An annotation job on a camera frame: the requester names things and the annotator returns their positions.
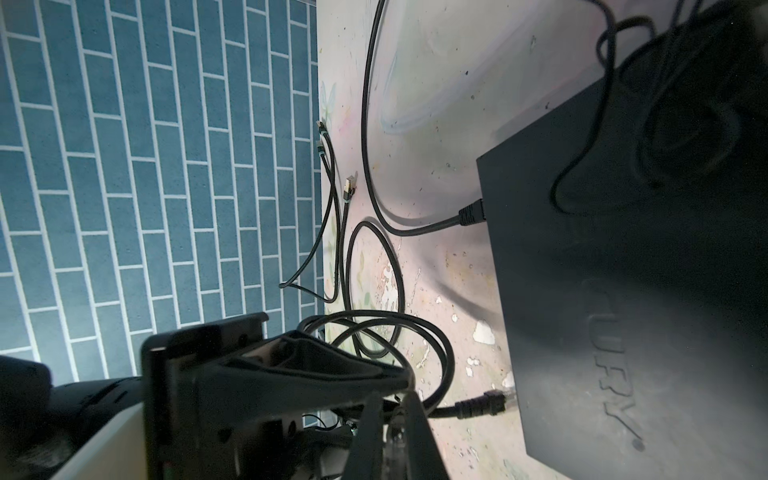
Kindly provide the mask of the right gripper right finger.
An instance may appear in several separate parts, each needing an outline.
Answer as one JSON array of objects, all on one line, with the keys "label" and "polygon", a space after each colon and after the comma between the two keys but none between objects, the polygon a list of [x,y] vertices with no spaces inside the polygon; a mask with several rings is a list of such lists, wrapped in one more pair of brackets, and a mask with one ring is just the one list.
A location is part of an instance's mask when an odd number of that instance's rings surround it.
[{"label": "right gripper right finger", "polygon": [[448,480],[425,410],[418,395],[409,391],[401,403],[406,443],[406,472],[410,480]]}]

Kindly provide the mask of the black power adapter with cord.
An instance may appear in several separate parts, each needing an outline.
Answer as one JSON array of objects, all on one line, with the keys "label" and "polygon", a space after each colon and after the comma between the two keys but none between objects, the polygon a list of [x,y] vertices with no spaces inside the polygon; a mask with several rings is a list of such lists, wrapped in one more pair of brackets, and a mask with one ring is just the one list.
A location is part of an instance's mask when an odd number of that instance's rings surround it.
[{"label": "black power adapter with cord", "polygon": [[598,141],[615,86],[642,101],[633,113],[631,171],[651,191],[681,189],[717,172],[737,149],[746,128],[767,124],[767,64],[755,16],[758,1],[722,1],[707,10],[694,3],[686,21],[678,2],[669,29],[653,36],[621,64],[619,32],[644,26],[648,17],[622,21],[605,14],[596,43],[603,87],[583,150],[555,177],[549,201],[566,213],[559,191]]}]

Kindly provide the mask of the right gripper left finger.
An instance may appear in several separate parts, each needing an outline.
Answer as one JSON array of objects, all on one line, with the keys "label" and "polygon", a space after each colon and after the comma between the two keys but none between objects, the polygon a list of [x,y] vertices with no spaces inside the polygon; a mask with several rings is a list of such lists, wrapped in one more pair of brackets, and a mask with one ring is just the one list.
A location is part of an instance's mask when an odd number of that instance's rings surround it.
[{"label": "right gripper left finger", "polygon": [[358,432],[342,473],[343,480],[382,477],[383,428],[383,397],[378,392],[372,393],[365,400]]}]

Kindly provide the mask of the black network switch box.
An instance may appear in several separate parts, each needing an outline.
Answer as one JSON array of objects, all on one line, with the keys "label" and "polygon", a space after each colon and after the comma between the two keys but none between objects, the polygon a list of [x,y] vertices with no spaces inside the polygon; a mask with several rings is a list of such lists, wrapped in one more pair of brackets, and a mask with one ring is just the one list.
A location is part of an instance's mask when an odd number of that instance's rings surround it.
[{"label": "black network switch box", "polygon": [[767,124],[651,191],[603,79],[477,161],[527,453],[573,479],[767,475]]}]

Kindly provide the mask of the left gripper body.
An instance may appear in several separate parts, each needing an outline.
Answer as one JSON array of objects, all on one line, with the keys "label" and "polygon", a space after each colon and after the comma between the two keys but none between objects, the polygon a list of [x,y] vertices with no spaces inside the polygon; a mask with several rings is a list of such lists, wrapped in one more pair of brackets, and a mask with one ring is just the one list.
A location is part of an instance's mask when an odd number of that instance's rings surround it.
[{"label": "left gripper body", "polygon": [[268,339],[265,313],[150,337],[141,348],[150,479],[320,479],[336,352],[301,332]]}]

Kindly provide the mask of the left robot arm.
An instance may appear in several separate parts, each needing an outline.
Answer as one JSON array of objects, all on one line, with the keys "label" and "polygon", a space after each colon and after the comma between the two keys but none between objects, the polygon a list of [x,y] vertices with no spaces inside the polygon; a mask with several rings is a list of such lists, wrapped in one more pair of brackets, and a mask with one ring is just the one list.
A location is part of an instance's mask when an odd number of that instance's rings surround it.
[{"label": "left robot arm", "polygon": [[5,479],[426,479],[444,472],[414,374],[263,313],[149,337],[136,377],[55,385],[1,360]]}]

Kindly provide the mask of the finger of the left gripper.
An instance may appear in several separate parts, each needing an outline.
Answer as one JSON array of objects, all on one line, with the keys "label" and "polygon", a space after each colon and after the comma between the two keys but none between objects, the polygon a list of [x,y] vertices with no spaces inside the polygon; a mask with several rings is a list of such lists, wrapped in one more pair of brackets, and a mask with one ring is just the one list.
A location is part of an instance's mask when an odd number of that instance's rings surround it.
[{"label": "finger of the left gripper", "polygon": [[361,405],[413,386],[408,368],[356,357],[302,332],[208,362],[193,382],[205,414],[289,414]]}]

